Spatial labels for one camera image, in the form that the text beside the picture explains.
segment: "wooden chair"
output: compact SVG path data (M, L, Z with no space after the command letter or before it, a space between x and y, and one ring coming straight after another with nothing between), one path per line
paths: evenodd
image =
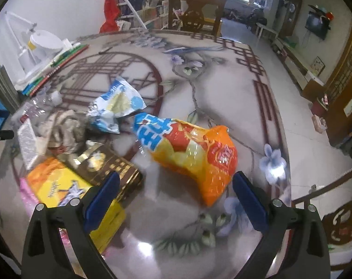
M343 245L352 241L352 201L322 219L328 244Z
M168 12L168 28L173 29L173 8L175 3L179 0L169 0ZM182 16L183 30L191 32L200 32L205 24L202 12L203 6L206 4L217 5L216 19L214 20L214 27L210 32L212 35L217 36L219 30L220 20L224 12L224 6L227 0L186 0L188 9Z

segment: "red cloth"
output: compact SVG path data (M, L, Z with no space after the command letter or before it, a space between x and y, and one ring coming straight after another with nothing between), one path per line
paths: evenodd
M120 16L121 10L117 3L117 0L105 0L104 14L106 22L101 26L100 33L119 30L115 20Z

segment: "blue and white snack wrapper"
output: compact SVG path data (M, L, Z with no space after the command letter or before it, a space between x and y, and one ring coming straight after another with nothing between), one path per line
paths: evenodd
M107 93L89 105L87 116L92 127L102 132L119 134L117 118L144 108L145 102L137 90L119 76Z

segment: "blue gripper pad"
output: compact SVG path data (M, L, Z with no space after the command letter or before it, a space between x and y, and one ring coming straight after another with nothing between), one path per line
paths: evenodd
M96 230L104 218L112 201L116 198L119 191L121 179L117 172L111 172L105 179L95 198L86 209L84 215L84 231L89 233Z
M233 176L233 190L236 193L253 228L265 232L268 227L268 213L259 197L266 196L264 191L254 187L242 171Z

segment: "red pencil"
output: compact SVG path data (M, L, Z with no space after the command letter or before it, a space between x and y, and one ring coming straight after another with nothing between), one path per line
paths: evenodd
M49 80L49 78L54 75L58 70L61 69L61 67L65 66L66 63L71 61L71 59L74 59L77 55L81 54L83 51L88 49L89 45L84 46L81 50L77 51L73 55L71 55L69 58L67 58L65 61L63 61L60 65L58 65L55 69L53 69L50 73L46 74L44 79L34 88L34 90L29 94L29 97L32 97L38 90Z

